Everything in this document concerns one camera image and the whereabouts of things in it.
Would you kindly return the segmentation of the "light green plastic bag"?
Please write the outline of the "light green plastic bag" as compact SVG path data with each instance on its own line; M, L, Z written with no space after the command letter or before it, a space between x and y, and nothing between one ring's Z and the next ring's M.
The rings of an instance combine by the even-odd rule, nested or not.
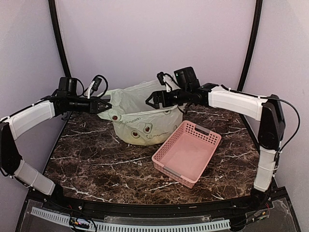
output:
M125 89L106 92L112 108L98 113L113 124L116 136L132 145L165 142L183 121L183 106L154 109L145 101L154 91L164 90L158 81L143 82Z

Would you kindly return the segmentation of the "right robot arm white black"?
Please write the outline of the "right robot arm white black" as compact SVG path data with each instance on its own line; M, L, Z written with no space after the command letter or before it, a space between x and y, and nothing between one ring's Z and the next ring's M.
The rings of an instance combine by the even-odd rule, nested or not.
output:
M269 189L276 172L286 126L279 97L257 96L219 84L201 85L192 67L176 70L173 76L160 72L157 78L165 89L152 92L145 101L154 109L190 103L228 110L258 123L256 139L259 146L259 162L253 183L253 187L258 191L246 200L246 205L251 210L258 209L265 202L262 192Z

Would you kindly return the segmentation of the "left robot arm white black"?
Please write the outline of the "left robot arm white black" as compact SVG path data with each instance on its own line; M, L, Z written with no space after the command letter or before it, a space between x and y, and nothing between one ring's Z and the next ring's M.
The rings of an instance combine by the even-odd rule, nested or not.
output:
M51 135L44 134L43 138L35 135L35 132L51 128L49 120L54 121L58 116L66 120L71 112L98 114L112 108L103 97L109 87L103 75L96 75L90 85L83 87L79 94L77 86L81 83L77 78L61 77L52 94L0 120L1 174L15 179L28 189L50 196L49 203L58 211L68 207L68 199L56 192L57 185L42 174L42 163L34 164L34 159L27 163L21 149L26 149L26 157L30 157L30 152L33 151L35 157L43 152L46 158L47 150L44 145L50 149L51 143L44 142L44 139L54 138L56 131L52 130Z

